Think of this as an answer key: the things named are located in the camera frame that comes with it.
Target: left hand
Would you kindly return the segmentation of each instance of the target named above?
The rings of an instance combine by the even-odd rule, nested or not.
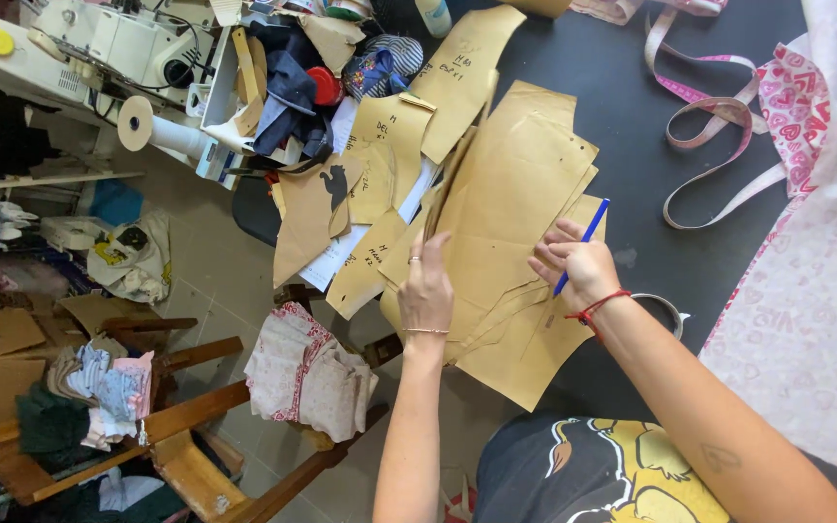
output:
[[[451,239],[450,232],[439,232],[428,242],[422,242],[422,232],[409,250],[409,278],[399,288],[399,312],[403,328],[448,330],[454,313],[454,290],[448,273],[442,246]],[[408,332],[410,338],[422,334],[445,339],[445,334]]]

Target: bottle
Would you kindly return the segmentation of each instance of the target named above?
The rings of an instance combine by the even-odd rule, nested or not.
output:
[[[451,12],[448,11],[445,0],[416,0],[416,7],[432,36],[448,36],[448,32],[451,31]]]

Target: cardboard box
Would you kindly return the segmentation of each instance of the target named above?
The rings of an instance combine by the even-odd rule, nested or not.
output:
[[[86,344],[111,317],[159,317],[150,307],[119,298],[87,295],[54,303],[47,296],[23,296],[27,307],[0,309],[0,443],[17,437],[15,398],[27,394],[64,347]]]

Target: gray tiled floor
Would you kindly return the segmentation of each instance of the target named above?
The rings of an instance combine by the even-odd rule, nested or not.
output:
[[[200,179],[157,149],[147,147],[136,154],[119,151],[114,168],[147,172],[148,176],[126,182],[143,192],[145,211],[159,208],[169,214],[174,281],[169,297],[156,308],[165,317],[199,318],[198,326],[174,335],[171,349],[230,336],[239,336],[244,344],[240,355],[181,373],[182,396],[191,398],[242,380],[263,320],[273,308],[273,248],[234,224],[228,191]],[[325,303],[313,303],[313,309],[326,327],[336,320]],[[369,303],[346,327],[348,332],[336,330],[336,334],[355,345],[391,333],[376,303]],[[394,360],[378,371],[376,401],[394,400],[401,364]],[[440,409],[442,464],[459,466],[472,483],[483,444],[517,411],[514,404],[460,370],[445,369]],[[362,437],[339,466],[321,474],[273,521],[369,521],[388,422],[387,417]],[[251,496],[261,495],[313,453],[286,423],[251,414],[250,404],[230,410],[214,428],[245,455],[241,489]],[[460,473],[445,473],[442,482],[446,492],[454,495],[460,489]]]

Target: right hand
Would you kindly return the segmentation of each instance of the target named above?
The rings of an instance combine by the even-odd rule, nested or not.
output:
[[[570,281],[561,296],[571,312],[580,312],[593,303],[621,289],[616,263],[609,247],[599,240],[580,241],[587,228],[573,220],[557,220],[560,232],[547,232],[537,245],[538,258],[528,258],[528,265],[551,285],[552,291],[564,270]]]

